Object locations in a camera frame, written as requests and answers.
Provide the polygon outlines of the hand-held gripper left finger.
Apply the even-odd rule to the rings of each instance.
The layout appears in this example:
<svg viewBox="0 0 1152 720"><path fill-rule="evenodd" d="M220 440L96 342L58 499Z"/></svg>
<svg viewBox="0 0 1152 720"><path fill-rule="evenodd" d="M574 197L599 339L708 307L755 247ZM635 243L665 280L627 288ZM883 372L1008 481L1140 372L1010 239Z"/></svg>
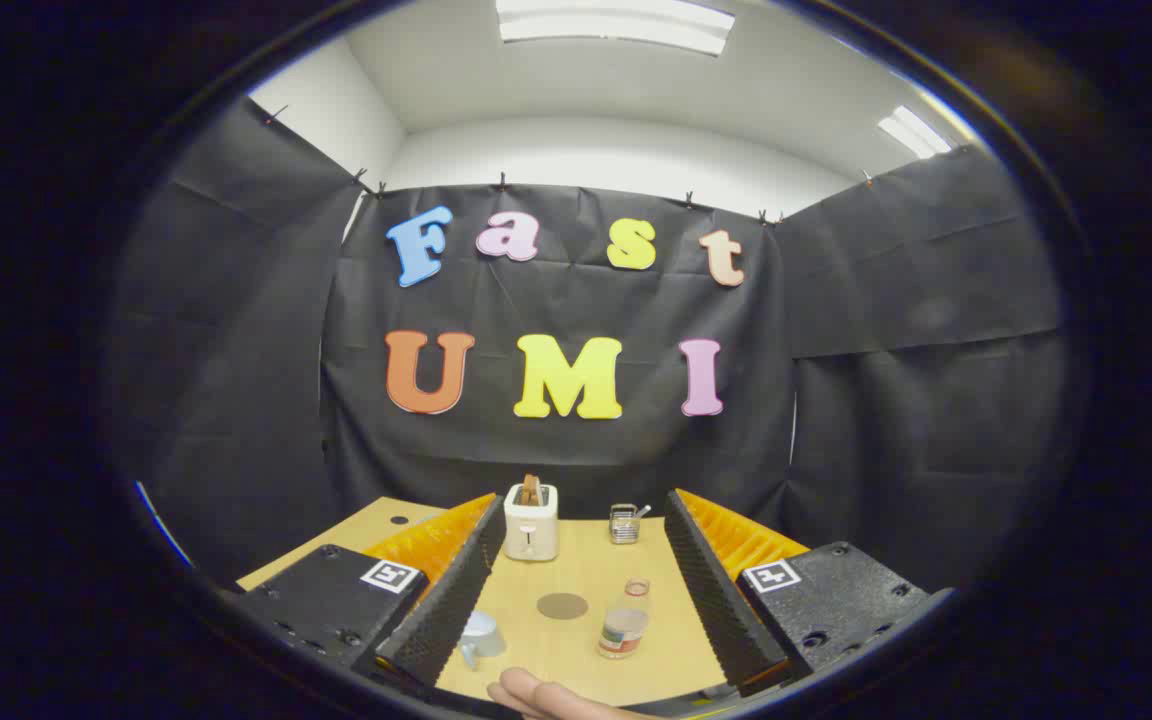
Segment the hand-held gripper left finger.
<svg viewBox="0 0 1152 720"><path fill-rule="evenodd" d="M314 659L433 687L505 537L503 498L488 493L364 552L321 544L238 594L236 606Z"/></svg>

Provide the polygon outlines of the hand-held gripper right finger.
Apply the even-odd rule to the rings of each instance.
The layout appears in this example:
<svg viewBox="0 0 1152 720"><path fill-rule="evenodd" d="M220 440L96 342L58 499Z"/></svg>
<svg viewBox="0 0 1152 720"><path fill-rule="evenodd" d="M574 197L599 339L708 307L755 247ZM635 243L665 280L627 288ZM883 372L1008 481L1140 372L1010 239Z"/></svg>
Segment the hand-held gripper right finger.
<svg viewBox="0 0 1152 720"><path fill-rule="evenodd" d="M685 488L669 492L664 532L723 679L742 696L861 659L952 597L856 544L808 548Z"/></svg>

